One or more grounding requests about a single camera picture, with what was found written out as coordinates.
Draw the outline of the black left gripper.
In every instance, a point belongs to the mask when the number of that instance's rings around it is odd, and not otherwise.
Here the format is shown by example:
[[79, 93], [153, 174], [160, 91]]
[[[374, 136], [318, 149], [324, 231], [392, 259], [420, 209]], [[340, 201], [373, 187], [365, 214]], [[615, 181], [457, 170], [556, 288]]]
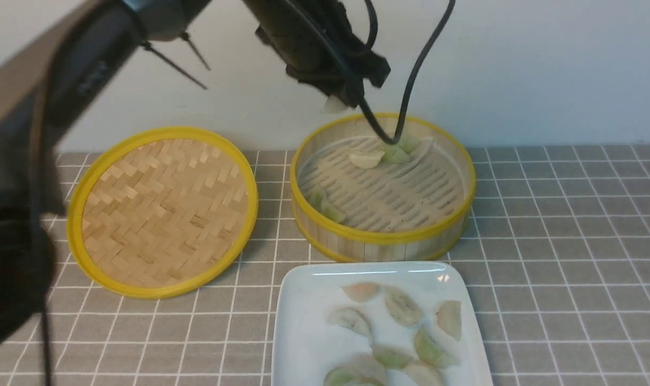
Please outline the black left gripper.
[[258, 20], [258, 39], [286, 64], [289, 77], [317, 88], [330, 99], [349, 108], [358, 106], [352, 90], [363, 89], [363, 80], [381, 88], [391, 71], [387, 59], [373, 51], [378, 33], [378, 19], [372, 2], [366, 1], [369, 31], [366, 41], [353, 32], [344, 3], [340, 1], [295, 1], [313, 24], [333, 42], [354, 75], [345, 80], [332, 55], [313, 30], [286, 1], [244, 1]]

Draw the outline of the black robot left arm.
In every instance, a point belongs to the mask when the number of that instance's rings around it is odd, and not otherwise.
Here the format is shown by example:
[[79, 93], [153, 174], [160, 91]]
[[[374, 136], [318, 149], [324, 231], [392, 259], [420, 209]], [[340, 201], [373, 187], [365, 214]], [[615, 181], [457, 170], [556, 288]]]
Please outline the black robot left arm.
[[[353, 32], [340, 1], [246, 1], [256, 36], [286, 73], [350, 108], [363, 107], [363, 81], [380, 88], [390, 73], [375, 54], [378, 18]], [[65, 215], [55, 146], [117, 72], [153, 41], [191, 42], [188, 27], [208, 1], [87, 1], [0, 65], [0, 345], [41, 316], [44, 383], [52, 384], [47, 295], [56, 250], [42, 227]]]

